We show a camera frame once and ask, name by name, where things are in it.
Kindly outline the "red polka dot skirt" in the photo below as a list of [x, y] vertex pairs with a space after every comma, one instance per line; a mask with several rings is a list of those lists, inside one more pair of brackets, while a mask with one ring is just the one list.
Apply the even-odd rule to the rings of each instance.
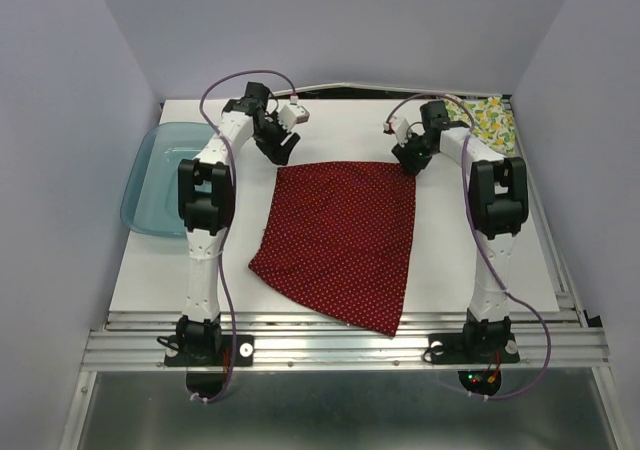
[[249, 269], [291, 301], [387, 337], [408, 283], [416, 179], [384, 162], [278, 170]]

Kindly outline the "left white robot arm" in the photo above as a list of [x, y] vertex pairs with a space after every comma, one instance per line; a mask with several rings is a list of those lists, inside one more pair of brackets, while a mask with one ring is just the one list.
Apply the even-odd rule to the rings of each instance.
[[213, 136], [196, 156], [178, 165], [178, 214], [186, 231], [189, 267], [186, 303], [175, 334], [165, 343], [167, 366], [220, 365], [231, 349], [221, 330], [218, 279], [235, 213], [236, 156], [254, 140], [273, 164], [285, 166], [300, 140], [294, 127], [309, 120], [296, 93], [273, 110], [271, 97], [267, 86], [249, 82], [243, 96], [227, 101], [219, 122], [207, 115], [206, 98], [199, 102]]

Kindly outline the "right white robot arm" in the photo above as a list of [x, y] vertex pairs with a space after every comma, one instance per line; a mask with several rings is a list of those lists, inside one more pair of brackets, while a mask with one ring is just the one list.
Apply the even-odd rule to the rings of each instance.
[[507, 274], [516, 237], [529, 216], [526, 164], [477, 138], [472, 119], [452, 121], [443, 100], [427, 102], [420, 113], [420, 134], [395, 112], [386, 118], [383, 131], [396, 139], [392, 153], [411, 176], [437, 154], [460, 167], [466, 217], [477, 249], [474, 289], [463, 328], [430, 335], [423, 358], [436, 365], [516, 362]]

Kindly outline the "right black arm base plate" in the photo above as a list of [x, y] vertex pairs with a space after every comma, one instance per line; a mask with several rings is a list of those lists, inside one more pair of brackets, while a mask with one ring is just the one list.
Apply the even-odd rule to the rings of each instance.
[[466, 344], [461, 333], [431, 333], [422, 360], [434, 365], [480, 365], [520, 362], [518, 351], [509, 353], [497, 343]]

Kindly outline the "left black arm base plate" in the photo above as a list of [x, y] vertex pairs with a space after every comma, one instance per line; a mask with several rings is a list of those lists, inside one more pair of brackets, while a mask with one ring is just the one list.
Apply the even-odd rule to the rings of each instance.
[[[164, 365], [170, 368], [182, 367], [228, 367], [231, 363], [232, 336], [222, 335], [219, 351], [195, 350], [189, 352], [179, 350], [177, 337], [159, 336], [156, 342], [165, 350]], [[255, 339], [253, 335], [240, 334], [236, 336], [236, 357], [235, 367], [251, 367], [253, 365], [253, 355], [255, 350]]]

